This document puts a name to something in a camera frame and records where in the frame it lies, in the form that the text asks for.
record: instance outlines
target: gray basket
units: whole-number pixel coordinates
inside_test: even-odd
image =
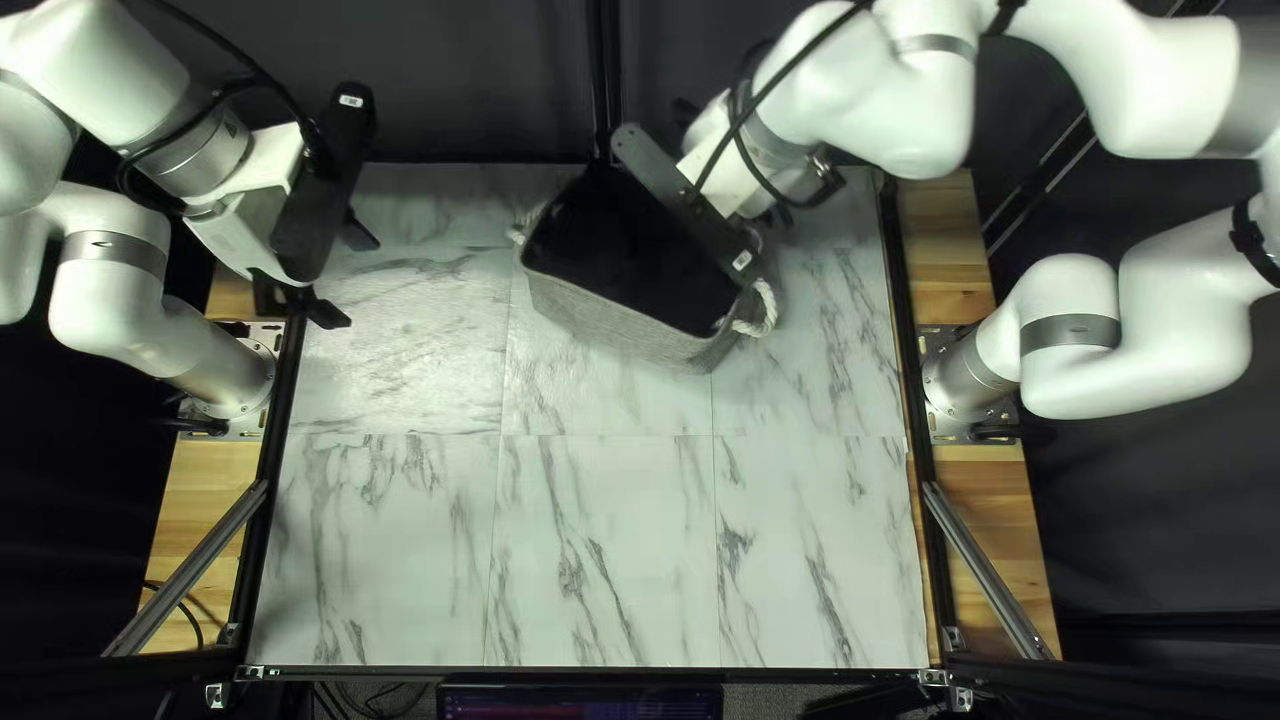
[[[512,240],[521,246],[517,251],[518,264],[529,277],[534,310],[576,337],[611,345],[626,355],[672,370],[705,374],[719,365],[739,337],[763,337],[773,329],[777,304],[772,288],[764,281],[755,281],[742,288],[710,337],[698,337],[562,278],[535,270],[526,263],[529,249],[525,240],[540,219],[541,211],[529,224],[517,225],[512,231]]]

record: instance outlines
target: rope handle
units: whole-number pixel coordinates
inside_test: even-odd
[[[748,337],[760,338],[769,334],[773,327],[778,324],[778,299],[773,295],[773,287],[763,279],[753,282],[751,290],[760,296],[760,304],[764,306],[764,319],[759,323],[735,319],[730,323],[730,329]]]

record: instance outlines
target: table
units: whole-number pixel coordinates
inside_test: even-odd
[[[977,218],[973,211],[972,186],[966,176],[906,183],[902,192],[908,258],[913,277],[911,291],[918,322],[966,323],[991,309]],[[227,316],[246,307],[243,286],[215,284],[210,314]],[[234,304],[241,302],[239,310]],[[202,445],[200,448],[188,447]],[[941,448],[938,475],[952,502],[970,524],[979,543],[991,555],[1032,619],[1056,648],[1052,609],[1048,602],[1039,559],[1034,515],[1027,491],[1025,473],[1016,447]],[[248,443],[193,443],[179,441],[161,521],[152,551],[152,579],[164,579],[184,552],[193,546],[202,527],[247,486],[252,478],[256,446]],[[919,528],[918,505],[914,506]],[[234,550],[197,584],[193,594],[211,606],[214,614],[225,612],[233,573]],[[961,628],[974,650],[1001,650],[1001,630],[986,607],[977,587],[963,565],[952,560],[957,615]],[[177,650],[186,642],[189,628],[174,618],[157,634],[147,651]],[[929,637],[929,659],[937,660],[936,638]]]

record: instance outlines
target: metal band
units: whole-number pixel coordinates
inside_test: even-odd
[[[67,236],[59,263],[70,260],[106,260],[146,270],[164,282],[169,256],[145,240],[106,231],[83,231]]]
[[[739,106],[735,108],[735,110],[741,113],[741,105],[746,102],[748,97],[751,96],[751,81],[742,81],[737,92],[730,95],[730,101],[732,101],[733,95],[737,96]],[[764,161],[773,168],[788,167],[792,163],[808,163],[809,154],[817,147],[815,145],[799,145],[796,142],[791,142],[790,140],[778,137],[777,133],[769,129],[769,126],[764,124],[759,113],[751,113],[750,117],[746,118],[746,122],[742,123],[742,133],[744,137],[750,141],[750,145],[769,155],[769,158],[764,159]]]
[[[915,35],[904,37],[893,44],[893,50],[899,55],[923,53],[925,50],[951,53],[952,55],[960,55],[970,63],[978,58],[978,50],[973,45],[969,45],[963,37],[954,35]]]
[[[1050,315],[1023,325],[1021,355],[1055,345],[1120,345],[1120,320],[1092,313]]]
[[[1236,19],[1240,72],[1222,122],[1201,151],[1206,156],[1243,158],[1266,142],[1280,126],[1280,22]]]
[[[14,73],[12,70],[0,69],[0,85],[8,85],[10,87],[17,87],[18,90],[26,92],[27,95],[31,95],[32,97],[35,97],[36,100],[38,100],[41,105],[44,105],[45,108],[49,108],[49,110],[59,120],[61,120],[61,123],[64,126],[67,126],[67,132],[69,132],[73,138],[79,135],[79,126],[76,124],[76,120],[70,119],[67,115],[67,113],[63,113],[61,110],[59,110],[58,105],[54,105],[52,102],[50,102],[49,99],[45,97],[44,95],[41,95],[35,87],[31,87],[31,85],[28,85],[27,81],[22,79],[22,77],[19,77],[18,73]]]

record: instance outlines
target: mounting plate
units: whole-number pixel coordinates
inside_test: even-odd
[[[929,359],[947,351],[956,343],[956,332],[966,325],[916,325],[916,347],[920,351],[920,366],[928,369]],[[924,411],[929,420],[929,437],[933,445],[1016,445],[1014,438],[974,438],[969,436],[969,428],[974,425],[972,419],[961,419],[947,415],[936,409],[928,398],[924,400]],[[1011,397],[1002,397],[996,401],[986,413],[992,423],[1016,425],[1018,407]]]

